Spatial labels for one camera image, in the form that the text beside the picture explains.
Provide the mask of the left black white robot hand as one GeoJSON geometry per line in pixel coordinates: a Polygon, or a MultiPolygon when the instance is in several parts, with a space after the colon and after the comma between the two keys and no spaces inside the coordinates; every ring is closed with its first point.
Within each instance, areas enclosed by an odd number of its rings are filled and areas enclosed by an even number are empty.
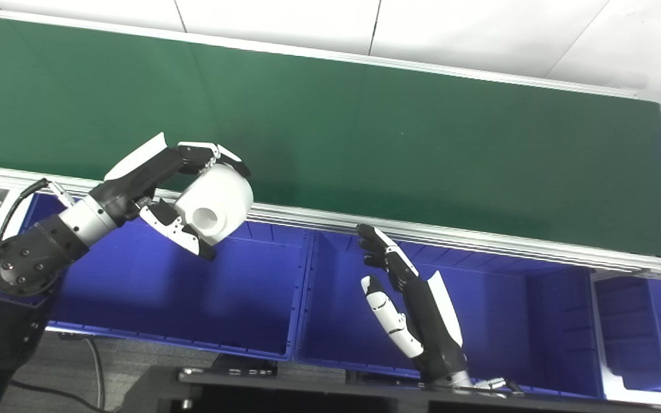
{"type": "Polygon", "coordinates": [[[207,260],[246,221],[254,204],[250,170],[226,147],[158,133],[118,162],[89,196],[112,221],[141,217],[181,248],[207,260]]]}

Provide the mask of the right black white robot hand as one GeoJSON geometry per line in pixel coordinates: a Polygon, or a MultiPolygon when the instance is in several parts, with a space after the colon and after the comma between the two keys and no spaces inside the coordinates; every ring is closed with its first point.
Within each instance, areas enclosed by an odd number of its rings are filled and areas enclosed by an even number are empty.
{"type": "Polygon", "coordinates": [[[376,275],[360,280],[367,303],[391,342],[412,361],[422,382],[472,387],[461,327],[441,273],[421,277],[401,247],[377,227],[359,223],[356,232],[364,264],[383,270],[406,306],[406,312],[397,310],[376,275]]]}

